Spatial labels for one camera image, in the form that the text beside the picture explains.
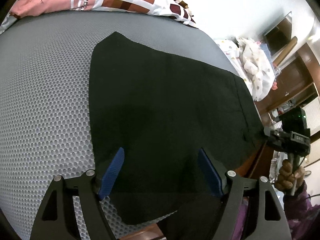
black cloth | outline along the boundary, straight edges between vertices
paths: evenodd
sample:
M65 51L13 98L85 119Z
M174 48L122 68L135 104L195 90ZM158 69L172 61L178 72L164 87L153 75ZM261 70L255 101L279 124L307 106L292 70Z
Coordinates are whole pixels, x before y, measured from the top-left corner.
M119 147L125 151L110 198L126 224L167 215L209 191L199 148L231 170L264 142L241 78L119 33L94 48L89 110L97 177Z
M203 194L183 204L157 225L167 240L212 240L222 213L221 201Z

wall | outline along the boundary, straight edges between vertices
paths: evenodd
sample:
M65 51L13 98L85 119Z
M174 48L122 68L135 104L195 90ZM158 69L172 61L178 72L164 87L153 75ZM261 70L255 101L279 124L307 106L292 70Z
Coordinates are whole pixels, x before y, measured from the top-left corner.
M315 15L305 0L185 0L198 27L213 39L233 36L260 39L261 35L292 11L292 36L298 44L309 37Z
M305 178L305 181L308 185L308 193L310 195L320 194L320 161L307 167L306 170L312 172L309 177ZM311 198L311 203L312 205L320 204L320 196Z
M313 28L310 32L310 35L316 35L316 41L307 41L310 49L312 50L313 54L315 54L316 59L320 62L320 22L317 18L315 18Z
M320 99L319 97L311 101L305 107L306 111L307 125L310 128L311 135L314 135L316 132L320 131Z

hand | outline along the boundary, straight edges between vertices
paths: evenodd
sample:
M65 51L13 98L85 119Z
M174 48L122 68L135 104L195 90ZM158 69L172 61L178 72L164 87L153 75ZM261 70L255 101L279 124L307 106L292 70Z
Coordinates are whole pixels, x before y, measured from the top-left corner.
M302 185L305 170L300 166L294 174L292 174L292 165L288 160L282 162L282 167L279 171L279 176L275 182L275 188L282 192L291 189L293 187L293 182L297 180L296 190Z

person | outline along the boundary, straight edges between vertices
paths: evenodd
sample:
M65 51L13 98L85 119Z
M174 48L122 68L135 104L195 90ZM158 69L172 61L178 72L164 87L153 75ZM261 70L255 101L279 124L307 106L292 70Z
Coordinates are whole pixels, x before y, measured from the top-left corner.
M285 195L284 213L288 220L292 240L316 240L320 234L320 206L311 205L310 195L307 193L307 184L304 180L305 170L300 166L292 173L292 164L283 160L275 188L286 192L293 187L297 180L294 196ZM240 206L236 227L232 240L240 240L244 228L248 203L243 201Z

wooden floor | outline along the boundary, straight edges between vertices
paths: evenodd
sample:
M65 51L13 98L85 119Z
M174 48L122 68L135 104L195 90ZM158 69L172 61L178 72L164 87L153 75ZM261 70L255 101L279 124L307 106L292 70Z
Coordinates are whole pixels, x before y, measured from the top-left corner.
M165 240L157 224L152 224L136 233L120 238L120 240L152 240L152 239Z

